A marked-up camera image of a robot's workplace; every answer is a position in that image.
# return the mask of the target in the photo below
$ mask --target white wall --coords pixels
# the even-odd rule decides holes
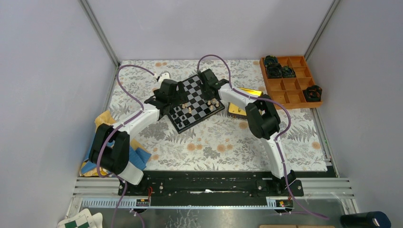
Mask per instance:
[[[304,55],[332,0],[90,0],[120,60]]]
[[[341,175],[360,210],[392,227],[403,227],[402,11],[401,0],[342,1],[308,61]]]
[[[53,228],[114,67],[78,1],[1,1],[0,31],[0,226]]]

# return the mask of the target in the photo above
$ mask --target wooden compartment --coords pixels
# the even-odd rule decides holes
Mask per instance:
[[[282,67],[289,66],[295,71],[295,78],[267,78],[264,67],[264,58],[260,59],[260,69],[269,96],[280,102],[285,108],[317,108],[322,102],[307,102],[303,90],[315,85],[312,74],[303,56],[281,56],[277,57]]]
[[[290,56],[292,67],[305,67],[307,62],[303,56]]]

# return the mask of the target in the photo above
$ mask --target chessboard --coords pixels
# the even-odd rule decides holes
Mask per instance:
[[[174,107],[168,115],[178,133],[186,131],[225,108],[219,100],[215,104],[208,105],[209,101],[204,99],[200,88],[201,84],[202,82],[197,75],[183,81],[189,102],[184,108],[182,105]]]

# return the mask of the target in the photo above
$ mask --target green square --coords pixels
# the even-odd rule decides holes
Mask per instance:
[[[76,221],[71,221],[71,222],[64,224],[64,227],[65,228],[77,228],[77,223],[76,223]]]
[[[88,222],[86,222],[83,225],[79,226],[78,228],[89,228],[89,224]]]

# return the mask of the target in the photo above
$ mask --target tabletop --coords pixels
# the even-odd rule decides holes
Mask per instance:
[[[141,101],[159,87],[156,77],[168,72],[171,79],[182,81],[196,74],[197,60],[127,60],[155,73],[126,67],[119,73],[125,89]],[[228,60],[234,86],[266,92],[258,60]],[[210,68],[218,79],[228,78],[220,60],[204,60],[201,70]],[[225,110],[178,134],[167,116],[146,127],[136,138],[152,154],[147,170],[175,171],[269,171],[263,146],[249,130],[248,122],[228,116]],[[123,120],[139,110],[140,105],[115,84],[109,110],[115,120]],[[291,109],[291,128],[281,141],[294,171],[327,171],[314,117],[310,109]],[[278,110],[280,128],[287,126],[287,116]]]

